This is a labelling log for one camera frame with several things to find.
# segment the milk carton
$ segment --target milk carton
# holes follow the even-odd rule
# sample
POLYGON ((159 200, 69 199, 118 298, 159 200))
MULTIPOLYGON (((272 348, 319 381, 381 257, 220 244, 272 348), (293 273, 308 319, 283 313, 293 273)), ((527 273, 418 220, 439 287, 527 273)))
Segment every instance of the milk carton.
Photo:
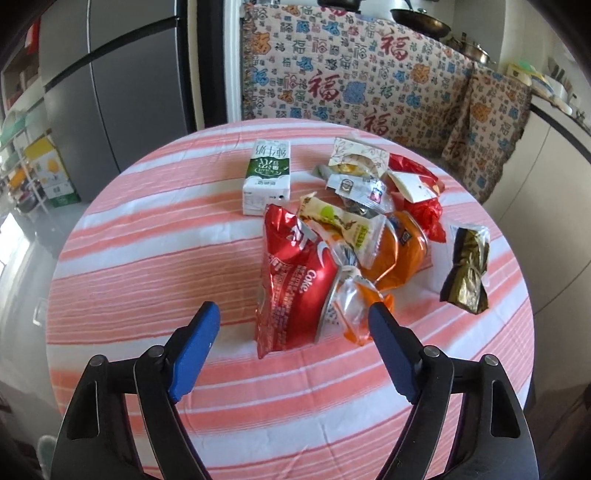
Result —
POLYGON ((256 140, 242 185, 242 212, 263 215, 268 204, 286 207, 289 201, 289 141, 256 140))

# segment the gold wrapper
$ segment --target gold wrapper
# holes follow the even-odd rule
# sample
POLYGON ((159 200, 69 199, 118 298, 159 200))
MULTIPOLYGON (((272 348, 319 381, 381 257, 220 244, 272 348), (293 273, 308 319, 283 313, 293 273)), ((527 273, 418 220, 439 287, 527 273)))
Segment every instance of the gold wrapper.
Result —
POLYGON ((488 308, 482 276, 488 264, 487 239, 474 230, 460 228, 454 242, 453 268, 441 290, 440 300, 478 314, 488 308))

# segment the refrigerator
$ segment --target refrigerator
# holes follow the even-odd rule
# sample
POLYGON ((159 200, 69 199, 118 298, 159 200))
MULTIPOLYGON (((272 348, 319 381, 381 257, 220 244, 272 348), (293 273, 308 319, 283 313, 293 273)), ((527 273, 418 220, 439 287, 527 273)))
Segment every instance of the refrigerator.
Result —
POLYGON ((197 0, 57 0, 43 13, 51 135, 82 200, 205 127, 197 38, 197 0))

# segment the red snack bag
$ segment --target red snack bag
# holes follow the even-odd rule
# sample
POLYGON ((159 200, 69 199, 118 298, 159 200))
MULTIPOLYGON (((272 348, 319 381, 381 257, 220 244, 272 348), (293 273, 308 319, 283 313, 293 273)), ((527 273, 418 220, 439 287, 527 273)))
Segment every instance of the red snack bag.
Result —
POLYGON ((263 239, 262 298, 256 310, 259 358, 314 342, 339 272, 328 244, 282 207, 267 207, 263 239))
POLYGON ((423 167, 420 163, 404 157, 403 155, 391 153, 388 161, 388 168, 394 171, 418 174, 421 177, 421 181, 438 196, 445 190, 445 185, 439 180, 439 177, 432 173, 427 167, 423 167))
MULTIPOLYGON (((421 182, 428 185, 437 195, 440 195, 445 190, 445 185, 436 175, 431 173, 427 167, 423 167, 410 158, 391 153, 388 168, 394 171, 418 174, 421 177, 421 182)), ((446 241, 445 230, 439 222, 443 214, 443 207, 439 203, 439 199, 434 198, 411 203, 403 198, 392 181, 387 185, 394 199, 396 210, 406 210, 417 221, 429 240, 444 244, 446 241)))
POLYGON ((402 210, 406 210, 413 216, 429 240, 440 244, 445 243, 445 230, 439 222, 443 213, 443 207, 439 203, 439 199, 425 200, 418 203, 410 203, 404 200, 402 210))

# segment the pink striped tablecloth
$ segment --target pink striped tablecloth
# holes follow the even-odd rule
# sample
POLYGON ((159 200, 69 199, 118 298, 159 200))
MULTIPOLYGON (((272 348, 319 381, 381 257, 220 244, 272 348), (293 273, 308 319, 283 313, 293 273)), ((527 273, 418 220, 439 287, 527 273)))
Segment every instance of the pink striped tablecloth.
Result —
MULTIPOLYGON (((373 344, 334 338, 257 359, 262 219, 242 215, 242 181, 255 139, 291 141, 295 208, 302 194, 328 195, 311 170, 327 163, 335 136, 347 135, 426 165, 446 184, 444 213, 490 229, 489 310, 474 316, 440 303, 419 286, 426 265, 394 291, 395 315, 449 356, 494 353, 523 404, 534 360, 530 301, 507 241, 482 207, 443 170, 380 137, 323 122, 263 119, 166 145, 123 172, 89 206, 51 285, 47 358, 62 413, 92 355, 111 361, 138 356, 163 344, 212 300, 221 308, 222 328, 195 388, 177 405, 212 477, 373 479, 409 405, 373 344)), ((431 474, 446 462, 459 402, 450 405, 431 474)), ((140 458, 158 475, 135 396, 128 407, 140 458)))

